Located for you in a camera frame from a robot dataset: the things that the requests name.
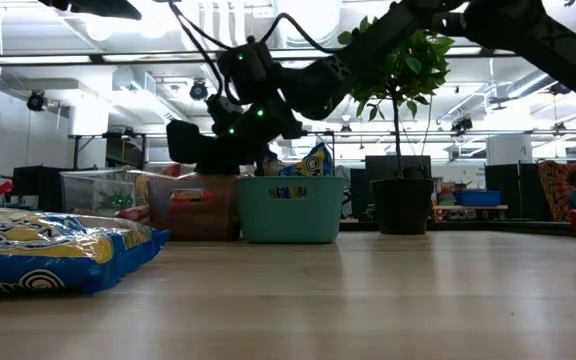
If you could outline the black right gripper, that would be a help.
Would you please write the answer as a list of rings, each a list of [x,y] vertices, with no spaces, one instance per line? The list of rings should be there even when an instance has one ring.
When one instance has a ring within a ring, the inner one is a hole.
[[[206,101],[213,119],[213,136],[203,135],[196,124],[172,120],[166,126],[170,158],[192,165],[201,175],[237,175],[241,165],[255,163],[254,175],[265,175],[268,143],[281,136],[298,139],[303,124],[280,97],[271,97],[244,110],[227,98]]]

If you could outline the blue Maruchan ramen packet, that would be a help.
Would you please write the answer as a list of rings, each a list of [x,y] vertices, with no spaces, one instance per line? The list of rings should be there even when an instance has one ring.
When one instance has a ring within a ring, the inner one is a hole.
[[[271,199],[297,200],[307,196],[307,189],[303,186],[276,186],[268,189]]]
[[[310,152],[296,164],[286,166],[279,176],[333,176],[332,155],[324,143],[314,146]]]
[[[112,288],[169,238],[122,218],[0,208],[0,296]]]

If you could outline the teal plastic bin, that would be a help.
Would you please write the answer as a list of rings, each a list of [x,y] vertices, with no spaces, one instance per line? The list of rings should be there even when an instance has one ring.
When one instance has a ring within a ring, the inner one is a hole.
[[[242,177],[236,182],[243,238],[258,244],[329,244],[340,225],[346,180],[337,176]],[[271,199],[268,189],[303,186],[307,196]]]

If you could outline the black box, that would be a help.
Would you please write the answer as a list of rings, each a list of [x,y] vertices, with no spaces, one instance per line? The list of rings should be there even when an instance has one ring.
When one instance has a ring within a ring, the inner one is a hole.
[[[367,156],[365,170],[368,181],[432,177],[431,157],[427,155],[403,155],[401,158],[396,155]]]

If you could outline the black plant pot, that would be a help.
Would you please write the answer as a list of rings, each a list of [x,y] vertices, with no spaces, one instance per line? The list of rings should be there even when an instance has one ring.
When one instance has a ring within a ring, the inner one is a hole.
[[[389,235],[422,235],[432,210],[431,179],[385,179],[370,183],[379,231]]]

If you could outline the green leafy small tree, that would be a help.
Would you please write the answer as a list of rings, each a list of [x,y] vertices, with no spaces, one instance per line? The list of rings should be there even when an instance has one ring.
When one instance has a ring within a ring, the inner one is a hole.
[[[406,106],[415,116],[420,105],[429,106],[435,91],[445,83],[449,73],[446,55],[454,40],[430,30],[418,30],[410,38],[375,65],[350,91],[358,104],[356,115],[368,109],[368,119],[383,118],[380,105],[386,101],[393,108],[395,131],[395,176],[406,178],[403,167],[400,135],[406,131],[399,117],[399,108]]]

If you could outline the black cabinet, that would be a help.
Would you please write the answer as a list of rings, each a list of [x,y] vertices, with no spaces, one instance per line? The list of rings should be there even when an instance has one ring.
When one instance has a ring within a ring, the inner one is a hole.
[[[17,167],[12,176],[14,196],[37,196],[37,208],[47,212],[64,209],[62,195],[62,168],[46,166]]]

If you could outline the low wooden shelf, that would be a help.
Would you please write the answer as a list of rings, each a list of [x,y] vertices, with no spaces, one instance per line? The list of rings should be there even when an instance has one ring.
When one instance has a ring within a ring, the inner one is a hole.
[[[504,220],[507,210],[507,205],[435,205],[432,210],[432,220],[434,222]]]

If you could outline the blue storage bin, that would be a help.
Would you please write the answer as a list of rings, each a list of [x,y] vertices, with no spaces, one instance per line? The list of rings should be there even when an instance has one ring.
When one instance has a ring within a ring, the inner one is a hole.
[[[464,190],[453,193],[456,204],[465,207],[496,207],[502,204],[497,190]]]

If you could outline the black office partition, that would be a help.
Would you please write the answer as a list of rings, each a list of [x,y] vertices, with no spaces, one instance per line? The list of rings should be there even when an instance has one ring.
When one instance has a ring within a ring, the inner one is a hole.
[[[485,184],[487,190],[501,192],[501,204],[508,207],[507,219],[537,221],[548,218],[536,164],[487,165]]]

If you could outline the patterned orange cloth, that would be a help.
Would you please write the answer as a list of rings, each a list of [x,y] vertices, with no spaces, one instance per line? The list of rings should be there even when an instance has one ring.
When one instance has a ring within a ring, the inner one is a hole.
[[[544,161],[538,163],[537,167],[552,220],[567,222],[570,211],[569,196],[576,191],[576,164]]]

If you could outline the black metal frame stand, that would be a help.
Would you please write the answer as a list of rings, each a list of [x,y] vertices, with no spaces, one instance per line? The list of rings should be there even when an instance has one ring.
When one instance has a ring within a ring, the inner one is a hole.
[[[74,169],[79,168],[79,155],[80,152],[86,148],[93,140],[108,140],[108,139],[119,139],[123,142],[123,145],[128,140],[136,142],[135,147],[141,151],[139,162],[136,167],[143,169],[148,162],[149,157],[149,141],[148,136],[145,133],[138,133],[132,130],[124,130],[123,132],[105,132],[101,134],[89,134],[89,135],[68,135],[69,139],[74,141],[74,153],[72,160],[72,167]]]

